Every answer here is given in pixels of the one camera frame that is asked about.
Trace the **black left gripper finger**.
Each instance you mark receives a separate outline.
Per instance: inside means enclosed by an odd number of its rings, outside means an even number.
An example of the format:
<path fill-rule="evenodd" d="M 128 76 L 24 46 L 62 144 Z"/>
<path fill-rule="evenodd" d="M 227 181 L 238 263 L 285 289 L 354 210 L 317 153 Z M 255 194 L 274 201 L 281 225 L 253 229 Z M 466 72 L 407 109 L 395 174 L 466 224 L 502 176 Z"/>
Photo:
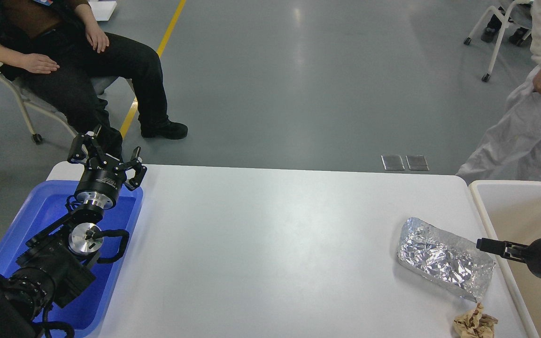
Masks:
<path fill-rule="evenodd" d="M 119 177 L 129 191 L 134 191 L 141 186 L 146 172 L 147 167 L 141 158 L 141 147 L 133 150 L 129 161 L 119 163 Z"/>
<path fill-rule="evenodd" d="M 80 133 L 74 137 L 67 162 L 80 163 L 86 169 L 105 169 L 107 155 L 103 152 L 95 132 Z"/>

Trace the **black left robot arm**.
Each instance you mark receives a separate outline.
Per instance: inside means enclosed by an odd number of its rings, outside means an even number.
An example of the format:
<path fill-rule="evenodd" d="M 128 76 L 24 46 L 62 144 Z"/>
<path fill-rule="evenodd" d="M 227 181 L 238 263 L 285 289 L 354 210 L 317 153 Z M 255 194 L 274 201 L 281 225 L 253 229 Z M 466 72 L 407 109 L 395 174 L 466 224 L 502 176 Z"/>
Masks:
<path fill-rule="evenodd" d="M 84 166 L 67 202 L 67 214 L 26 242 L 19 265 L 10 277 L 0 274 L 0 338 L 50 338 L 52 331 L 75 336 L 71 324 L 50 321 L 56 304 L 69 305 L 95 280 L 95 264 L 111 264 L 123 258 L 129 244 L 127 230 L 103 230 L 98 222 L 105 210 L 116 206 L 123 186 L 134 191 L 141 186 L 147 168 L 136 147 L 123 162 L 103 152 L 95 132 L 75 136 L 69 163 Z"/>

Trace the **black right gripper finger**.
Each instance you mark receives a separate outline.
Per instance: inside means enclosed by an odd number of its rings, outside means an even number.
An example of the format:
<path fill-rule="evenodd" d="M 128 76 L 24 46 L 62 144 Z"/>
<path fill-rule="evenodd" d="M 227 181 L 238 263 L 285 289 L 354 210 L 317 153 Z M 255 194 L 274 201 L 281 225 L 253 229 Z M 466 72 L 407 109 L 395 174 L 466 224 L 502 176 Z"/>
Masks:
<path fill-rule="evenodd" d="M 498 255 L 507 260 L 526 260 L 529 257 L 526 252 L 528 246 L 507 240 L 477 239 L 476 248 L 481 252 Z"/>

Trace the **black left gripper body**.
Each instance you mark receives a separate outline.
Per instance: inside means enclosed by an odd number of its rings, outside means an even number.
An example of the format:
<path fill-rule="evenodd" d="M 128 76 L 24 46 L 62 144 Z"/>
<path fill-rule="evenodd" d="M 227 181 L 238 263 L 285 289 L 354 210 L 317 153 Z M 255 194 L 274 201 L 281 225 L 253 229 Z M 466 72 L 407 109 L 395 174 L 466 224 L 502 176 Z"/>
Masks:
<path fill-rule="evenodd" d="M 116 206 L 120 190 L 127 177 L 105 169 L 85 169 L 74 197 L 82 205 L 95 205 L 103 210 Z"/>

